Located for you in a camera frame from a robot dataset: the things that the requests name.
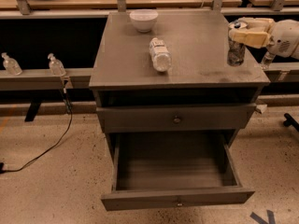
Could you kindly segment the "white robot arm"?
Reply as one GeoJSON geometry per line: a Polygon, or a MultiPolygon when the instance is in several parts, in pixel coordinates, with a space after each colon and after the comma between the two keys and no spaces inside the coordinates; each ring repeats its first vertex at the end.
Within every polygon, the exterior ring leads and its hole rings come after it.
{"type": "Polygon", "coordinates": [[[270,54],[299,59],[299,21],[243,17],[230,25],[228,37],[234,42],[270,54]]]}

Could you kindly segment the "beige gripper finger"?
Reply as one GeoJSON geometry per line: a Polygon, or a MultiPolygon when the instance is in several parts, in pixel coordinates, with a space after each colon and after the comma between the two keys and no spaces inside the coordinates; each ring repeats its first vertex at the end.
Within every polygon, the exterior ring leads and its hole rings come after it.
{"type": "Polygon", "coordinates": [[[255,31],[253,29],[232,29],[229,37],[237,43],[260,49],[269,44],[271,35],[264,31],[255,31]]]}
{"type": "Polygon", "coordinates": [[[253,31],[253,32],[268,32],[270,28],[275,24],[275,21],[270,18],[249,18],[242,17],[239,21],[244,22],[246,25],[242,28],[238,28],[238,31],[253,31]]]}

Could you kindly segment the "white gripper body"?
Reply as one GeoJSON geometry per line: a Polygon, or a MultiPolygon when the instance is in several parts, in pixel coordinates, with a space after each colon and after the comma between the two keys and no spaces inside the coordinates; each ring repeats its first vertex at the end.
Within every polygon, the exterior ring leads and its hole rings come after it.
{"type": "Polygon", "coordinates": [[[269,52],[284,58],[299,59],[299,21],[278,21],[271,27],[269,34],[269,52]]]}

